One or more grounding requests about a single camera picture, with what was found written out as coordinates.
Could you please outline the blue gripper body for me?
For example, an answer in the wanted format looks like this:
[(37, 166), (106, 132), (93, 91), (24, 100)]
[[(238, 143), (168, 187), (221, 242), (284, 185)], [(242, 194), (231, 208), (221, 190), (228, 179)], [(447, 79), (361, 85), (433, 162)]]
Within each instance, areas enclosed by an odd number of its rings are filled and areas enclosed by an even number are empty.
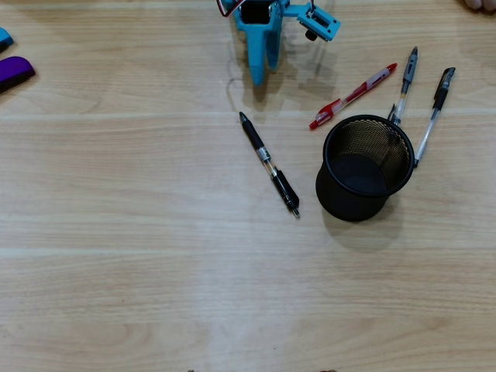
[(236, 25), (245, 32), (279, 32), (289, 5), (289, 1), (231, 1)]

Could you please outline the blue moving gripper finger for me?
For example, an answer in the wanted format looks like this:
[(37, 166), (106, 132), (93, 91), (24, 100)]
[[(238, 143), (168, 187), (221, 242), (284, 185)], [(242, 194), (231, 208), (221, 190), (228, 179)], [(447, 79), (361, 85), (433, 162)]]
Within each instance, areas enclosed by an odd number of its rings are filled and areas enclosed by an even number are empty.
[(275, 70), (278, 66), (281, 44), (281, 27), (281, 7), (270, 7), (269, 31), (267, 34), (267, 61), (271, 70)]

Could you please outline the bare human hand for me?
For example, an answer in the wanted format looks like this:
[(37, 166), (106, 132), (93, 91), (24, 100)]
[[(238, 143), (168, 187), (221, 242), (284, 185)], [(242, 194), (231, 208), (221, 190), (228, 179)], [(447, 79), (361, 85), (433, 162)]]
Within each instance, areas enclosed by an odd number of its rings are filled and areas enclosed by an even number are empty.
[(462, 0), (462, 3), (472, 11), (494, 13), (496, 0)]

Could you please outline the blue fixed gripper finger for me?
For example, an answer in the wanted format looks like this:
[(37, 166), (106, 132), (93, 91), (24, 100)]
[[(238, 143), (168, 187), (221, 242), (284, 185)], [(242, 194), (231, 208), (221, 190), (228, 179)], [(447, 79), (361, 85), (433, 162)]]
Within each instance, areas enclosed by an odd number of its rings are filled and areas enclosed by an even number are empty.
[(259, 87), (264, 82), (267, 38), (263, 32), (246, 33), (248, 65), (253, 85)]

